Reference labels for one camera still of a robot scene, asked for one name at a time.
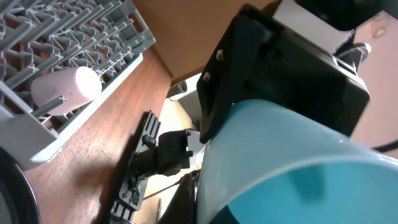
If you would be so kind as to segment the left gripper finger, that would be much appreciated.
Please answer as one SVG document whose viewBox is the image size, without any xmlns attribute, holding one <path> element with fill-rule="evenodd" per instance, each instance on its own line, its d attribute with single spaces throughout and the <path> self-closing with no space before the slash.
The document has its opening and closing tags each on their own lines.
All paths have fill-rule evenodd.
<svg viewBox="0 0 398 224">
<path fill-rule="evenodd" d="M 200 141 L 208 142 L 234 104 L 266 100 L 346 136 L 352 135 L 370 94 L 358 77 L 371 48 L 347 40 L 334 55 L 245 4 L 233 17 L 197 83 Z"/>
</svg>

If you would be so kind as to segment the blue cup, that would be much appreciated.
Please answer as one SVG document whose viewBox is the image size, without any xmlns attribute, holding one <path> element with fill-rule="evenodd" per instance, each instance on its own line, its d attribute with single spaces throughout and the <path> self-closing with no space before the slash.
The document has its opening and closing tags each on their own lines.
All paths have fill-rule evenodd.
<svg viewBox="0 0 398 224">
<path fill-rule="evenodd" d="M 265 100 L 206 145 L 198 223 L 396 223 L 397 161 Z"/>
</svg>

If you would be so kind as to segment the pink cup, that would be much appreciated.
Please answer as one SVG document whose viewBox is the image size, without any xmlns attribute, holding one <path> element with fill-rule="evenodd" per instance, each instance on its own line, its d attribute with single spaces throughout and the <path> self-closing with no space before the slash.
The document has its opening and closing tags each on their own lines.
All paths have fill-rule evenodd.
<svg viewBox="0 0 398 224">
<path fill-rule="evenodd" d="M 66 102 L 49 111 L 52 116 L 61 116 L 95 100 L 102 92 L 102 84 L 94 70 L 77 67 L 41 75 L 30 89 L 39 107 L 63 95 Z"/>
</svg>

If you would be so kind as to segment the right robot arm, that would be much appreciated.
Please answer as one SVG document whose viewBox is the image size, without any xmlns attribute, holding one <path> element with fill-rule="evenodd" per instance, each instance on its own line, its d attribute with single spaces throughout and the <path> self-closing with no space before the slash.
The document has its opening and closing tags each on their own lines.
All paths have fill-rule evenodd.
<svg viewBox="0 0 398 224">
<path fill-rule="evenodd" d="M 136 176 L 150 177 L 160 174 L 175 175 L 190 167 L 193 151 L 188 148 L 189 129 L 170 131 L 159 136 L 158 141 L 149 135 L 142 137 L 147 150 L 135 156 L 132 170 Z"/>
</svg>

